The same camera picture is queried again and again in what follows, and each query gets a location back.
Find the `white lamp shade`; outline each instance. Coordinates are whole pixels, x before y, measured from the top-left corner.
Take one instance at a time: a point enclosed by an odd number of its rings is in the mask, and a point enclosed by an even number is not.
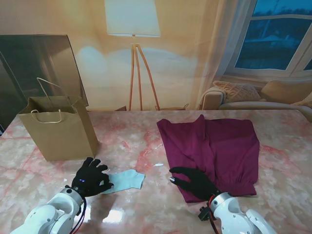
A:
[[[154,0],[105,0],[107,33],[160,37]]]

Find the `black gloved hand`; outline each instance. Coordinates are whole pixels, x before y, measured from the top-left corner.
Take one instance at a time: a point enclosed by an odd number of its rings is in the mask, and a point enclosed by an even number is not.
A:
[[[112,183],[109,183],[108,175],[102,173],[102,171],[107,170],[107,166],[98,166],[100,163],[101,160],[95,159],[93,161],[93,158],[88,157],[77,171],[72,182],[72,188],[77,190],[81,196],[95,196],[113,186]]]
[[[187,167],[173,167],[169,170],[171,173],[178,173],[186,175],[191,182],[173,177],[175,180],[173,184],[179,186],[183,190],[190,191],[197,198],[208,201],[212,195],[218,195],[221,192],[208,179],[208,177],[198,169]]]

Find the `maroon cloth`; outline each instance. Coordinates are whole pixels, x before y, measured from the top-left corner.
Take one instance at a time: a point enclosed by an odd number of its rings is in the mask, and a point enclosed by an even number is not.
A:
[[[193,123],[157,123],[170,168],[203,171],[222,192],[233,196],[256,195],[259,140],[250,120],[208,120],[201,115]],[[189,181],[182,174],[173,176]],[[186,202],[200,202],[179,187]]]

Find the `pink marble surface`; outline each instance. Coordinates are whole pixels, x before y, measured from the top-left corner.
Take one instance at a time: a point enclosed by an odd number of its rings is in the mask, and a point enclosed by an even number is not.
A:
[[[295,110],[92,112],[101,148],[97,158],[108,173],[136,169],[146,179],[130,189],[89,198],[78,233],[213,233],[197,215],[201,204],[186,204],[171,174],[156,122],[205,118],[250,119],[260,140],[257,196],[240,197],[284,234],[312,233],[312,127]],[[70,184],[82,161],[46,162],[19,118],[0,137],[0,234],[24,222],[38,204]]]

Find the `lamp leg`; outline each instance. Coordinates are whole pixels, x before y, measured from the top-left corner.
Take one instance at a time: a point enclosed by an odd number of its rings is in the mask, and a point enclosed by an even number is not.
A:
[[[141,49],[141,46],[139,44],[136,45],[141,56],[142,56],[142,59],[144,61],[144,64],[145,64],[145,67],[146,67],[146,70],[147,70],[147,73],[148,73],[148,76],[150,78],[150,82],[151,82],[151,86],[152,86],[152,89],[153,89],[153,93],[154,93],[154,98],[155,98],[155,101],[156,101],[156,105],[157,105],[157,110],[160,111],[160,107],[159,107],[159,103],[158,103],[158,100],[157,100],[157,95],[156,95],[156,90],[155,90],[155,87],[154,87],[154,83],[153,83],[153,79],[152,79],[152,74],[151,74],[151,70],[147,64],[147,61],[146,61],[146,58],[143,54],[143,51]]]
[[[134,58],[134,45],[131,45],[131,81],[130,81],[130,97],[129,97],[129,111],[131,110],[132,103],[132,89],[133,89],[133,76],[135,69],[135,58]]]
[[[137,56],[137,44],[134,45],[134,51],[135,51],[135,57],[136,57],[137,78],[138,78],[138,92],[139,92],[139,97],[140,97],[140,110],[143,111],[142,91],[141,91],[141,75],[140,75],[140,65],[139,65],[138,56]]]

